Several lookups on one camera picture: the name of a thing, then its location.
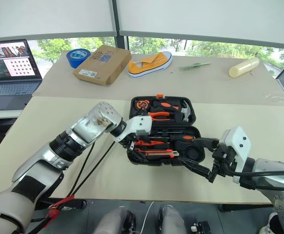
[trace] orange tool handle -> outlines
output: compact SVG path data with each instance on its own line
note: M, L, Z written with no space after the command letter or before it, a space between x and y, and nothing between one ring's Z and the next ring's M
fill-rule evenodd
M174 109L176 109L176 110L178 110L178 109L179 109L179 107L178 107L178 106L172 106L171 104L166 103L166 102L162 102L162 103L161 103L161 105L162 105L162 106L164 106L164 107L173 107L173 108L174 108Z
M194 136L188 136L188 135L171 135L170 141L191 141L196 139Z
M156 159L156 158L165 158L166 156L168 158L174 158L174 153L172 149L167 149L167 150L141 150L141 149L135 149L138 152L143 152L146 154L146 157L149 159Z
M145 152L145 153L173 153L172 149L167 149L167 150L141 150L141 149L136 149L138 152Z
M148 145L148 146L162 145L162 144L165 144L165 143L162 142L162 141L156 141L156 140L151 140L150 143L145 142L143 140L138 140L138 141L135 142L135 145Z
M156 120L156 121L170 120L169 118L164 118L164 119L155 118L156 116L170 116L169 112L148 112L148 114L151 116L152 120Z

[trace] dark floor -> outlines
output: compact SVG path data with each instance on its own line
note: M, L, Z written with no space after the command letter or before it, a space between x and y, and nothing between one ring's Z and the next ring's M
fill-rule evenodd
M57 219L41 234L91 234L104 214L119 206L125 206L136 215L137 231L141 231L143 220L151 202L121 200L88 200L84 210L62 211ZM188 233L194 222L208 221L212 234L257 234L267 223L272 208L258 208L222 213L216 204L187 202L155 202L146 219L144 234L156 234L157 215L160 207L171 204L181 214ZM47 210L35 211L34 218L41 218ZM38 223L32 223L32 230Z

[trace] blue tape roll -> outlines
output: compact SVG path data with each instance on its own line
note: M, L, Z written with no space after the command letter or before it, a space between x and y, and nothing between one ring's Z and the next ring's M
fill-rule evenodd
M84 60L91 55L86 49L75 49L67 53L66 57L73 68L77 68Z

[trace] laptop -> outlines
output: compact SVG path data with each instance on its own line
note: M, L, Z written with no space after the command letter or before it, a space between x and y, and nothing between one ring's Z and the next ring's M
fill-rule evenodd
M42 77L27 40L0 41L0 110L22 110Z

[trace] white table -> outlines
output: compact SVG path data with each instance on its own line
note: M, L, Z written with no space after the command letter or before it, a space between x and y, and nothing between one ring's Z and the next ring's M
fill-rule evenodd
M230 78L229 68L244 59L174 56L171 65L164 71L133 79L126 67L113 84L102 86L78 80L73 75L74 69L70 67L66 53L62 53L46 74L34 96L131 100L135 96L162 93L187 97L197 103L284 105L282 88L262 62L251 73ZM132 60L144 57L146 55L133 55ZM180 66L196 62L212 64L190 71L178 70Z
M0 111L0 118L18 118L22 110Z
M33 97L0 145L0 191L10 186L13 173L21 163L99 101L89 98ZM128 119L129 101L106 101L124 119ZM241 125L252 143L250 157L284 161L284 106L193 103L193 107L197 116L194 125L203 137L221 137L224 130ZM83 176L92 169L112 141L110 134L104 134L96 142ZM88 150L65 171L64 180L52 197L67 195L87 153ZM206 151L202 165L211 168L212 162L211 153ZM219 203L269 202L260 192L234 184L231 177L217 176L211 184L183 166L133 165L120 144L114 146L76 197Z

